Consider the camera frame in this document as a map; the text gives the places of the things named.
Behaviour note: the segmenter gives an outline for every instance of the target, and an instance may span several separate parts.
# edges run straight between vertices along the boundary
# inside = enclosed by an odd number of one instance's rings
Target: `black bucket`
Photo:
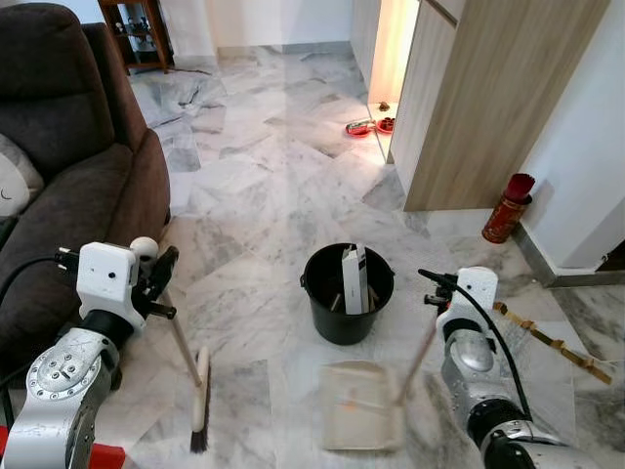
[[[367,281],[379,297],[375,309],[362,315],[330,311],[337,293],[343,293],[343,251],[351,245],[342,242],[318,250],[300,278],[311,298],[314,327],[325,339],[338,345],[352,345],[367,336],[376,316],[391,299],[395,285],[395,273],[379,254],[367,247]]]

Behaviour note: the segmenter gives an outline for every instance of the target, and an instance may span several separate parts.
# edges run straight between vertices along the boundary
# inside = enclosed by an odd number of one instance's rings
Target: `red cylindrical container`
[[[490,242],[497,244],[505,242],[530,202],[531,195],[528,195],[523,203],[515,203],[502,195],[488,222],[486,222],[486,226],[481,231],[481,235]]]

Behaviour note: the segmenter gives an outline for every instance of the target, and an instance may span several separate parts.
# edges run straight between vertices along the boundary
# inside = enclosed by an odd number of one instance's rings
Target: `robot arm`
[[[460,269],[445,276],[468,291],[485,311],[492,309],[497,275],[489,269]],[[458,291],[445,285],[426,304],[438,306],[437,330],[445,342],[442,378],[460,427],[478,446],[486,469],[599,469],[578,449],[538,428],[514,404],[503,385],[487,324]]]
[[[30,367],[26,401],[0,469],[89,466],[96,415],[118,372],[119,351],[142,332],[147,314],[175,313],[151,301],[169,281],[178,251],[170,248],[161,258],[154,282],[157,252],[149,238],[139,238],[130,249],[98,242],[83,246],[80,255],[61,249],[62,267],[77,272],[83,321]]]

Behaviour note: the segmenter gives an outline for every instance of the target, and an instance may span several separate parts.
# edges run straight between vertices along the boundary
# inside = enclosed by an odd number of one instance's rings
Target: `brown sofa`
[[[46,187],[0,250],[0,283],[18,264],[97,240],[158,238],[169,207],[161,145],[147,129],[113,39],[67,8],[0,10],[0,133]],[[75,278],[28,268],[0,307],[0,372],[33,360],[77,320]]]

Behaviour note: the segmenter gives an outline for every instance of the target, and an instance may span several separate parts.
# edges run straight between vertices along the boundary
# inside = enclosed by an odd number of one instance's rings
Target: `marble floor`
[[[498,297],[518,315],[604,361],[611,386],[498,319],[535,418],[604,469],[623,468],[624,289],[543,289],[515,244],[479,237],[483,211],[403,213],[375,136],[343,131],[367,116],[351,55],[252,48],[202,73],[131,82],[167,158],[175,216],[161,245],[181,250],[171,293],[190,346],[211,349],[212,392],[209,449],[189,454],[190,382],[168,324],[149,319],[98,417],[97,440],[125,447],[126,469],[480,468],[452,417],[440,339],[415,378],[403,449],[328,452],[318,443],[319,368],[365,359],[404,375],[433,314],[421,306],[433,286],[416,270],[472,265],[499,275]],[[299,282],[308,258],[338,241],[364,242],[396,273],[390,303],[351,347],[317,334]],[[502,378],[510,384],[506,367]]]

